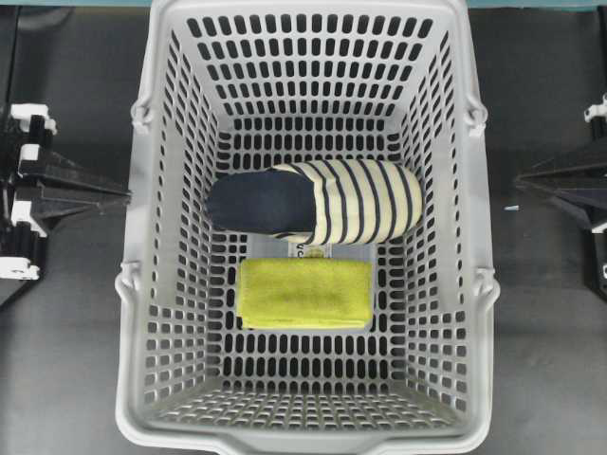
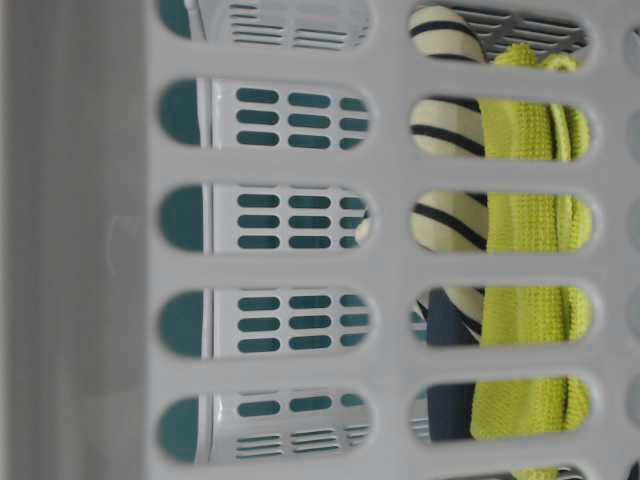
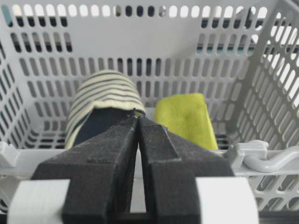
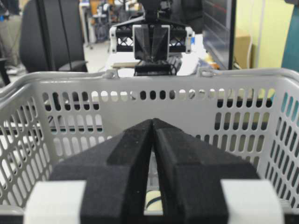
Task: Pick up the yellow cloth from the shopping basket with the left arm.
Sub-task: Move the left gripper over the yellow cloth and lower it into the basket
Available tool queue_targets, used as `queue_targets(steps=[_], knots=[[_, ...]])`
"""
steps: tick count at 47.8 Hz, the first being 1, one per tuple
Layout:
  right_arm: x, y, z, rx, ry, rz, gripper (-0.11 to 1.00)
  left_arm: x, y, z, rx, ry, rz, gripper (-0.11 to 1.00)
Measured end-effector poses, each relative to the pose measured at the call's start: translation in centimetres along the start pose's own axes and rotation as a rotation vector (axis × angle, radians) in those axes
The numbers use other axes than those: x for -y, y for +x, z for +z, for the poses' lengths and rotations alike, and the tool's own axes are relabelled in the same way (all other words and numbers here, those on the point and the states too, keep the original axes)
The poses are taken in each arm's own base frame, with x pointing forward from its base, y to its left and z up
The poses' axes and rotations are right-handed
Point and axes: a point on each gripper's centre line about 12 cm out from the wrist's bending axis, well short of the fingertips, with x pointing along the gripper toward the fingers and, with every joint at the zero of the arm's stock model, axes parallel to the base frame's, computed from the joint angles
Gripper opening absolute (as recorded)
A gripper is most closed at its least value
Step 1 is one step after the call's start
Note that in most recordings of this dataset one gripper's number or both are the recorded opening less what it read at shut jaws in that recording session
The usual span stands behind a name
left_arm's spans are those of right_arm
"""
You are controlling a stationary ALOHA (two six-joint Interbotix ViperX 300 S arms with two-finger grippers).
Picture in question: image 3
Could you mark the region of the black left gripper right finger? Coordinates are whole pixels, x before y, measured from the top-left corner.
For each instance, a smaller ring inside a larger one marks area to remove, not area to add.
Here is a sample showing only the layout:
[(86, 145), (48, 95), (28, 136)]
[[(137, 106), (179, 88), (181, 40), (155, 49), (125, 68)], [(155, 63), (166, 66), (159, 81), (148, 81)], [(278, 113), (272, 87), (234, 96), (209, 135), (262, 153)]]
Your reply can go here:
[(196, 177), (234, 176), (231, 166), (147, 117), (138, 131), (147, 212), (156, 224), (199, 224)]

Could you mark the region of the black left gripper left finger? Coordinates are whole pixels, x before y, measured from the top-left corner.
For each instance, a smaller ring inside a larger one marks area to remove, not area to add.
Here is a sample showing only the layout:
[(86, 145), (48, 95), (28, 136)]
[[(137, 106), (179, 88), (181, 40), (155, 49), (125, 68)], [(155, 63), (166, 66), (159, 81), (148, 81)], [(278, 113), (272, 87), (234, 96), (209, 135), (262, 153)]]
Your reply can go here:
[(137, 128), (128, 118), (38, 165), (32, 180), (70, 180), (63, 223), (110, 224), (130, 211)]

